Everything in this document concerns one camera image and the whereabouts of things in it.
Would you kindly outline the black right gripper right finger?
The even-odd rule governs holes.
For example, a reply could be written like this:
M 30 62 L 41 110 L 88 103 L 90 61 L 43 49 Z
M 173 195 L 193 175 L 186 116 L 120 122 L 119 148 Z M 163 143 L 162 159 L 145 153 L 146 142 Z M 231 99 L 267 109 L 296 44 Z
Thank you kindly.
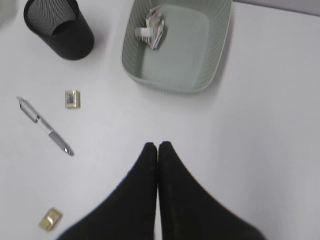
M 164 240 L 265 239 L 195 180 L 169 141 L 158 149 L 158 192 Z

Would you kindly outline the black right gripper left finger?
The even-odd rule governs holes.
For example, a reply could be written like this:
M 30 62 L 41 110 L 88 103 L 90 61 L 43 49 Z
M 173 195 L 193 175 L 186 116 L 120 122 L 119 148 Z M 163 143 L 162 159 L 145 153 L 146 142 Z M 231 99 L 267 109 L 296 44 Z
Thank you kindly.
M 116 189 L 60 240 L 152 240 L 157 203 L 157 148 L 147 142 Z

